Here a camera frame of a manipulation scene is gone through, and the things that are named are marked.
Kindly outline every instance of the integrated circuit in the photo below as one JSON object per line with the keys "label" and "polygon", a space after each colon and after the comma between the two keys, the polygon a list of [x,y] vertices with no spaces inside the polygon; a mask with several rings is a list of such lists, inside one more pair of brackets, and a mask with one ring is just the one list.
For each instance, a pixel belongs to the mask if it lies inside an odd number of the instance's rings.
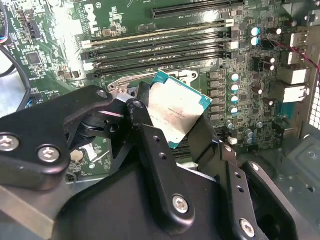
{"label": "integrated circuit", "polygon": [[41,63],[39,54],[37,52],[27,53],[25,57],[30,65],[36,65]]}

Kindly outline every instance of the silver screw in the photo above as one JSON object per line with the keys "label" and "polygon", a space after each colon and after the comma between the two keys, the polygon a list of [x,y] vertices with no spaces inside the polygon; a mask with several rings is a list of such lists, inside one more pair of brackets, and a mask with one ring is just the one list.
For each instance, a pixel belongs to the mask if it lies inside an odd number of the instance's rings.
{"label": "silver screw", "polygon": [[38,157],[40,160],[44,162],[53,163],[54,161],[59,159],[60,153],[56,148],[52,146],[46,146],[46,147],[42,147],[38,151]]}
{"label": "silver screw", "polygon": [[315,158],[317,158],[317,154],[316,154],[314,151],[309,151],[309,152],[307,153],[307,155],[308,155],[308,157],[309,157],[310,159],[315,159]]}
{"label": "silver screw", "polygon": [[248,235],[248,237],[253,238],[255,236],[255,230],[253,226],[244,218],[240,219],[240,226],[242,230],[245,232],[245,234]]}
{"label": "silver screw", "polygon": [[19,146],[20,142],[18,138],[11,135],[0,136],[0,151],[10,152],[15,150]]}
{"label": "silver screw", "polygon": [[232,152],[232,148],[228,145],[224,145],[225,149],[228,151],[228,152]]}
{"label": "silver screw", "polygon": [[256,170],[257,172],[260,170],[258,165],[256,165],[255,163],[251,163],[251,166],[253,167],[254,170]]}
{"label": "silver screw", "polygon": [[139,101],[133,101],[133,104],[134,104],[136,107],[140,108],[140,109],[143,109],[143,108],[144,108],[144,107],[142,106],[141,102],[139,102]]}
{"label": "silver screw", "polygon": [[103,90],[96,91],[96,94],[98,94],[100,97],[106,99],[108,97],[107,93]]}
{"label": "silver screw", "polygon": [[262,129],[262,128],[264,127],[264,124],[263,124],[262,122],[258,122],[258,123],[256,124],[256,127],[257,127],[258,129]]}
{"label": "silver screw", "polygon": [[189,206],[182,196],[174,196],[172,199],[173,206],[181,214],[188,212]]}

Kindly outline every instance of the pcie slot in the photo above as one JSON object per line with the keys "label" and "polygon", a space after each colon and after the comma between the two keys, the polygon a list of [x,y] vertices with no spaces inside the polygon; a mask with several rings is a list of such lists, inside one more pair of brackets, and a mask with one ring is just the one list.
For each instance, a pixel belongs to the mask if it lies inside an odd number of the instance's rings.
{"label": "pcie slot", "polygon": [[210,60],[210,59],[217,59],[217,58],[224,58],[225,52],[213,52],[209,54],[204,55],[192,55],[188,57],[182,57],[182,58],[175,58],[175,59],[165,59],[155,62],[150,62],[148,64],[145,63],[135,63],[125,66],[118,66],[118,67],[112,67],[110,69],[104,69],[104,70],[98,70],[95,73],[88,73],[86,76],[90,80],[96,79],[96,78],[104,78],[107,76],[110,76],[111,74],[115,73],[121,73],[131,70],[141,70],[141,69],[148,69],[148,68],[163,68],[168,65],[172,64],[178,64],[183,62],[194,62],[194,61],[204,61],[204,60]]}
{"label": "pcie slot", "polygon": [[217,43],[213,44],[200,44],[193,47],[177,47],[174,49],[168,49],[168,50],[161,50],[157,52],[148,52],[148,53],[141,53],[141,54],[135,54],[135,55],[127,55],[127,56],[119,56],[119,57],[112,57],[108,59],[102,59],[99,61],[101,63],[99,65],[100,68],[102,68],[104,65],[110,65],[110,64],[117,64],[122,63],[124,61],[143,61],[144,58],[148,57],[166,57],[166,55],[175,55],[175,57],[184,56],[190,53],[190,51],[206,51],[206,50],[219,50],[222,49],[223,45]]}
{"label": "pcie slot", "polygon": [[164,29],[164,30],[156,30],[146,34],[132,34],[127,36],[116,36],[110,37],[108,39],[96,39],[96,40],[89,40],[82,43],[84,48],[92,48],[94,46],[99,46],[103,44],[109,44],[114,42],[121,42],[121,41],[129,41],[134,39],[146,39],[150,37],[166,35],[166,34],[176,34],[176,33],[184,33],[184,32],[192,32],[192,31],[201,31],[207,30],[212,28],[223,28],[223,27],[233,27],[235,25],[234,19],[226,19],[226,20],[219,20],[211,23],[201,23],[196,25],[188,25],[188,26],[180,26],[171,29]]}
{"label": "pcie slot", "polygon": [[243,6],[244,4],[244,0],[208,0],[170,7],[154,8],[151,11],[153,19],[163,19],[187,14],[225,9],[230,7],[238,7]]}
{"label": "pcie slot", "polygon": [[210,39],[219,39],[224,37],[224,32],[214,32],[214,33],[203,33],[203,34],[197,34],[197,35],[191,35],[191,36],[185,36],[185,37],[177,37],[170,40],[158,40],[158,41],[148,41],[144,43],[138,43],[138,44],[131,44],[129,46],[119,46],[119,47],[112,47],[112,48],[104,48],[102,50],[93,50],[89,52],[84,52],[81,54],[82,60],[89,60],[89,59],[95,59],[99,57],[103,57],[106,54],[112,54],[117,53],[121,51],[130,51],[130,50],[138,50],[138,49],[146,49],[150,47],[161,47],[163,45],[168,44],[179,44],[179,43],[185,43],[185,42],[191,42],[191,41],[204,41],[204,40],[210,40]]}

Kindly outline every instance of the cable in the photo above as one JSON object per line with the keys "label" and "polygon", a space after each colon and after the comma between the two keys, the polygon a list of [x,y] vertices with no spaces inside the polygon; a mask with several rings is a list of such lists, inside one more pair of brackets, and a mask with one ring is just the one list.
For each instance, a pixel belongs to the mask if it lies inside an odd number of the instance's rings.
{"label": "cable", "polygon": [[16,67],[12,64],[11,67],[9,67],[9,69],[7,71],[0,74],[0,78],[4,78],[4,77],[10,75],[15,69],[16,69]]}
{"label": "cable", "polygon": [[24,88],[25,88],[25,95],[23,96],[23,99],[22,99],[18,109],[16,110],[18,112],[18,111],[25,109],[26,105],[29,101],[29,98],[31,95],[30,81],[29,81],[29,78],[26,75],[25,71],[21,68],[21,66],[16,61],[16,59],[10,54],[10,52],[3,45],[0,45],[0,51],[3,52],[3,54],[12,62],[12,65],[18,71],[20,78],[21,78],[21,81],[22,81]]}
{"label": "cable", "polygon": [[0,0],[0,9],[3,13],[3,21],[4,21],[4,36],[0,37],[0,44],[5,43],[9,38],[9,21],[8,21],[8,14],[7,9],[2,0]]}

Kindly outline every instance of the dimm slot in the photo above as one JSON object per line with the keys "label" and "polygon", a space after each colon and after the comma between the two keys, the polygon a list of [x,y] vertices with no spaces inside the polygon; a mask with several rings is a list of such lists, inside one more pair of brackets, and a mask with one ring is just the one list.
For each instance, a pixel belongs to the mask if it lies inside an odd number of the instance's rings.
{"label": "dimm slot", "polygon": [[243,6],[244,0],[208,0],[152,9],[153,19],[163,19],[187,14]]}
{"label": "dimm slot", "polygon": [[145,63],[135,63],[135,64],[130,64],[126,66],[119,66],[119,67],[112,67],[110,69],[104,69],[97,71],[95,73],[88,73],[87,78],[90,80],[92,79],[97,79],[97,78],[104,78],[107,76],[110,76],[111,74],[115,73],[121,73],[121,72],[126,72],[130,70],[140,70],[140,69],[148,69],[148,68],[162,68],[166,67],[168,65],[172,64],[178,64],[178,63],[183,63],[183,62],[190,62],[190,61],[204,61],[204,60],[209,60],[209,59],[217,59],[217,58],[223,58],[225,52],[214,52],[206,55],[193,55],[193,56],[188,56],[188,57],[183,57],[183,58],[178,58],[178,59],[170,59],[170,60],[161,60],[157,62],[151,62],[149,64]]}
{"label": "dimm slot", "polygon": [[189,53],[190,51],[219,50],[221,48],[222,48],[222,45],[219,44],[219,42],[213,43],[213,44],[207,44],[207,43],[199,44],[192,47],[181,46],[174,49],[160,50],[157,52],[140,53],[135,55],[127,55],[127,56],[119,56],[119,57],[103,59],[99,61],[99,63],[101,63],[99,67],[102,67],[104,64],[116,64],[124,61],[133,61],[133,60],[139,61],[139,60],[143,60],[143,58],[148,58],[148,57],[165,57],[166,55],[172,55],[172,54],[183,56]]}
{"label": "dimm slot", "polygon": [[106,54],[112,54],[117,53],[121,51],[130,51],[130,50],[138,50],[138,49],[146,49],[149,47],[160,47],[167,44],[178,44],[178,43],[185,43],[189,41],[204,41],[204,40],[210,40],[210,39],[219,39],[223,38],[223,31],[221,32],[213,32],[213,33],[203,33],[203,34],[197,34],[197,35],[191,35],[191,36],[185,36],[185,37],[179,37],[174,38],[170,40],[155,40],[155,41],[148,41],[144,43],[139,44],[132,44],[129,46],[120,46],[120,47],[113,47],[113,48],[106,48],[102,50],[93,50],[89,52],[84,52],[81,54],[82,60],[89,60],[89,59],[95,59],[102,57]]}

